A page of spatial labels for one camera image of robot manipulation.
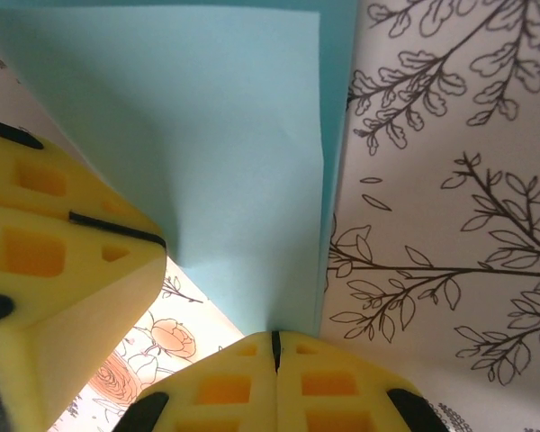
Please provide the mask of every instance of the black ink illustration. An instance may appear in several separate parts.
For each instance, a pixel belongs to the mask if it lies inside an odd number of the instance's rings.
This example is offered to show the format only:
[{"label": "black ink illustration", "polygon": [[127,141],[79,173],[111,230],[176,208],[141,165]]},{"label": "black ink illustration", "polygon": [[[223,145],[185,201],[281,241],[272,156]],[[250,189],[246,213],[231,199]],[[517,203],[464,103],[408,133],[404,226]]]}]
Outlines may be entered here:
[{"label": "black ink illustration", "polygon": [[[370,248],[372,227],[348,229],[330,240],[329,277],[357,275],[347,282],[350,295],[362,303],[360,311],[341,311],[330,319],[349,325],[345,338],[377,333],[392,342],[396,329],[404,330],[416,314],[417,302],[444,304],[455,311],[462,299],[465,275],[517,277],[527,289],[513,298],[505,331],[478,332],[469,326],[456,332],[470,346],[456,356],[472,358],[473,370],[485,370],[489,380],[509,384],[532,361],[533,345],[540,346],[540,179],[523,179],[510,173],[482,168],[482,157],[466,154],[454,161],[456,169],[441,185],[452,190],[471,187],[474,215],[461,232],[482,230],[496,240],[494,251],[485,251],[475,265],[435,265],[420,250],[406,245],[411,265],[380,263]],[[367,279],[372,272],[389,274],[383,286]]]},{"label": "black ink illustration", "polygon": [[[367,76],[357,69],[348,89],[348,109],[353,108],[364,128],[354,129],[365,140],[371,156],[380,140],[391,141],[398,149],[408,145],[407,130],[421,131],[428,117],[447,113],[451,96],[467,93],[466,79],[480,77],[483,88],[474,94],[480,106],[468,126],[486,124],[494,113],[509,121],[518,117],[516,95],[509,94],[509,84],[516,81],[531,94],[540,92],[540,63],[529,57],[540,52],[540,0],[409,0],[402,9],[385,4],[367,8],[373,26],[386,25],[390,38],[399,38],[413,25],[412,13],[423,9],[418,23],[422,38],[436,35],[448,20],[466,18],[474,9],[484,9],[486,16],[446,53],[421,49],[403,50],[398,55],[400,68],[380,67],[378,76]],[[467,78],[449,67],[450,58],[479,32],[504,32],[505,41],[493,52],[481,54],[469,63]],[[370,115],[370,108],[375,114]]]},{"label": "black ink illustration", "polygon": [[176,295],[178,297],[186,299],[190,303],[193,303],[193,302],[203,303],[202,300],[193,299],[192,297],[188,297],[187,295],[183,294],[180,291],[180,280],[178,279],[177,276],[174,276],[174,279],[172,279],[172,277],[169,276],[162,283],[162,298],[167,299],[171,295]]},{"label": "black ink illustration", "polygon": [[[360,180],[360,183],[364,185],[377,185],[381,182],[382,182],[382,179],[378,177],[365,177]],[[363,193],[362,199],[366,201],[368,204],[370,204],[372,207],[374,207],[375,209],[384,210],[385,212],[392,211],[392,209],[388,205],[384,204],[379,199],[374,198],[369,193]]]}]

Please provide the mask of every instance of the light blue paper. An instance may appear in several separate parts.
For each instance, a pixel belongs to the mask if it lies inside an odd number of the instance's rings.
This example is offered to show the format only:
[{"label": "light blue paper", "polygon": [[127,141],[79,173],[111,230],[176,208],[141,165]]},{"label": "light blue paper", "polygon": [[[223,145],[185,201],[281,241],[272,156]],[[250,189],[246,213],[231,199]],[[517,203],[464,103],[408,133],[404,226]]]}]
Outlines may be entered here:
[{"label": "light blue paper", "polygon": [[[325,74],[340,82],[319,20],[311,8],[0,11],[7,62],[245,333],[320,322],[346,83],[319,93]],[[320,105],[337,113],[322,113],[323,141]]]}]

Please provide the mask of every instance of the rose illustration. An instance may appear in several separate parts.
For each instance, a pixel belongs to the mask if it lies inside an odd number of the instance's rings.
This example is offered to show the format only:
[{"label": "rose illustration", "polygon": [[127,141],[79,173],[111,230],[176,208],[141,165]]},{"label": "rose illustration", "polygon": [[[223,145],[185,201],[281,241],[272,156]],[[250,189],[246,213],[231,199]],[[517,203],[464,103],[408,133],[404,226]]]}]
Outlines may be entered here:
[{"label": "rose illustration", "polygon": [[88,384],[100,396],[118,405],[133,403],[141,388],[138,376],[116,351],[112,351]]},{"label": "rose illustration", "polygon": [[152,326],[152,337],[169,356],[188,358],[196,352],[194,337],[175,319],[161,319]]}]

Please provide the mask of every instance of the black slot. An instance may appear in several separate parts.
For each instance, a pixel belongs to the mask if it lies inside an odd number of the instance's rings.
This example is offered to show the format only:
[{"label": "black slot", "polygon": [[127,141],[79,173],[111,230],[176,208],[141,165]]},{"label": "black slot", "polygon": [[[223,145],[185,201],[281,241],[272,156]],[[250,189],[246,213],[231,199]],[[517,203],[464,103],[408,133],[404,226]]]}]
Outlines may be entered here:
[{"label": "black slot", "polygon": [[44,144],[35,139],[30,133],[13,128],[0,122],[0,138],[16,142],[31,149],[42,150]]},{"label": "black slot", "polygon": [[387,393],[411,432],[448,432],[424,398],[404,389],[392,389]]}]

